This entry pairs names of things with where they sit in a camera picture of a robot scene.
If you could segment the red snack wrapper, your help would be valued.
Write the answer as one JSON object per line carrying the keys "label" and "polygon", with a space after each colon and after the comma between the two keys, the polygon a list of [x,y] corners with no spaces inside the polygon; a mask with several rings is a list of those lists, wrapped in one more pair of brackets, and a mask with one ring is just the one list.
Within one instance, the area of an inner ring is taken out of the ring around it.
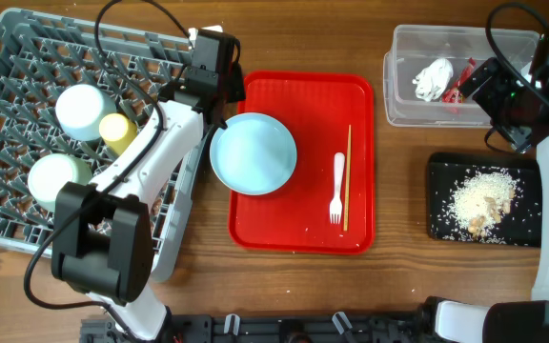
{"label": "red snack wrapper", "polygon": [[458,79],[453,85],[442,95],[443,103],[459,104],[463,103],[465,97],[459,90],[459,87],[471,76],[476,66],[476,61],[473,58],[468,59],[468,65],[462,70]]}

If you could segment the large light blue plate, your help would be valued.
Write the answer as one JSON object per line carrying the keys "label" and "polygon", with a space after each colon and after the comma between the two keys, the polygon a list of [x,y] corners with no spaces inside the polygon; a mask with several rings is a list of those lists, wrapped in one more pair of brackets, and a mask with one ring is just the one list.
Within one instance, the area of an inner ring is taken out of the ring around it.
{"label": "large light blue plate", "polygon": [[209,157],[217,178],[245,195],[274,192],[289,181],[297,163],[291,132],[259,112],[237,114],[213,135]]}

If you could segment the white tissue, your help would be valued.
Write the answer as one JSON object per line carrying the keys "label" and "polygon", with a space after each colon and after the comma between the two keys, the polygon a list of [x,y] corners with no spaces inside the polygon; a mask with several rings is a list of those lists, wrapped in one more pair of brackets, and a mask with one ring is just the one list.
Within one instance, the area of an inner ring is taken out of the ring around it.
{"label": "white tissue", "polygon": [[439,58],[415,76],[415,96],[425,102],[437,100],[446,91],[454,75],[453,66],[446,58]]}

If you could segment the yellow plastic cup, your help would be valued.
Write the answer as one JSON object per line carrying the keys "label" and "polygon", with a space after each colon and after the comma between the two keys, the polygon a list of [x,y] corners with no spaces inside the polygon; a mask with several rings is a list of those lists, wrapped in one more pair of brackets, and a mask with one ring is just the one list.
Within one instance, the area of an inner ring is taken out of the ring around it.
{"label": "yellow plastic cup", "polygon": [[100,121],[99,134],[116,155],[121,155],[137,136],[137,127],[125,115],[111,113]]}

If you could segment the small light blue bowl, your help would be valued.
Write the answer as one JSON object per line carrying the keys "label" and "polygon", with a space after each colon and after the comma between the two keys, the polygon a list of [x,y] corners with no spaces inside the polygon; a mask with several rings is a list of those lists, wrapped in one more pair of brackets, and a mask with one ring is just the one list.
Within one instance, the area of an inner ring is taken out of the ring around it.
{"label": "small light blue bowl", "polygon": [[114,101],[97,87],[87,84],[65,89],[55,104],[55,114],[62,130],[79,141],[99,139],[101,120],[114,112]]}

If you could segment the wooden chopstick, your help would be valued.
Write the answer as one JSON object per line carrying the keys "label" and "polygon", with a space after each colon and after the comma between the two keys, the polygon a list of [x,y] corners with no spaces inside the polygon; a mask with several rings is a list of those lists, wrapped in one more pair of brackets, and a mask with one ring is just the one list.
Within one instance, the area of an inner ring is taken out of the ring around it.
{"label": "wooden chopstick", "polygon": [[347,135],[347,151],[345,164],[345,197],[344,197],[344,212],[343,212],[343,231],[348,231],[349,221],[349,200],[350,200],[350,177],[351,177],[351,155],[352,155],[352,125],[348,126]]}

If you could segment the white plastic fork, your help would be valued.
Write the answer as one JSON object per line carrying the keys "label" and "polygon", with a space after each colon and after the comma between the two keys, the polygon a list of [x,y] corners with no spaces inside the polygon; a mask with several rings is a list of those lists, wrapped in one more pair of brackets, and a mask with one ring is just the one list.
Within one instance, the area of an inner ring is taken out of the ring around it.
{"label": "white plastic fork", "polygon": [[345,155],[337,152],[334,156],[334,195],[329,205],[331,224],[339,224],[342,216],[341,188],[345,168]]}

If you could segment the green bowl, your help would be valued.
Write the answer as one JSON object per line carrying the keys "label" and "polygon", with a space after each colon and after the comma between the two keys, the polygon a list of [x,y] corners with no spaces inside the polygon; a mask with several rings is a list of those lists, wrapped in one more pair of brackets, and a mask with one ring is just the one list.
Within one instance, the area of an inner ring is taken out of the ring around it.
{"label": "green bowl", "polygon": [[91,179],[92,170],[86,162],[71,155],[53,153],[40,158],[30,168],[28,187],[38,205],[54,212],[57,194],[68,182],[87,185]]}

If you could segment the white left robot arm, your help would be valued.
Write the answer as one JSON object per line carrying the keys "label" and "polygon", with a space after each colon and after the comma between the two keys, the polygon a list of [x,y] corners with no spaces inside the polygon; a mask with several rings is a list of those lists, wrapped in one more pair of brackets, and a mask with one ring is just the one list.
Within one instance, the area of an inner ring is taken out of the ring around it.
{"label": "white left robot arm", "polygon": [[148,284],[153,268],[150,211],[205,126],[224,124],[225,105],[245,97],[240,42],[198,31],[184,77],[152,98],[153,112],[125,151],[88,184],[67,183],[57,194],[52,275],[89,296],[131,342],[175,342],[168,307]]}

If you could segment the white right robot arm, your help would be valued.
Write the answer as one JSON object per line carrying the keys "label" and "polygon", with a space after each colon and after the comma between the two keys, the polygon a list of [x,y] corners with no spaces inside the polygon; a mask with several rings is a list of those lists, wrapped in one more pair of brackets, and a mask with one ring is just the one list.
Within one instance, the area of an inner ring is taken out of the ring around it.
{"label": "white right robot arm", "polygon": [[487,309],[430,297],[418,310],[417,331],[456,342],[549,342],[549,27],[540,39],[526,80],[502,54],[495,55],[463,82],[491,117],[494,128],[519,150],[535,147],[541,179],[539,270],[530,300],[497,303]]}

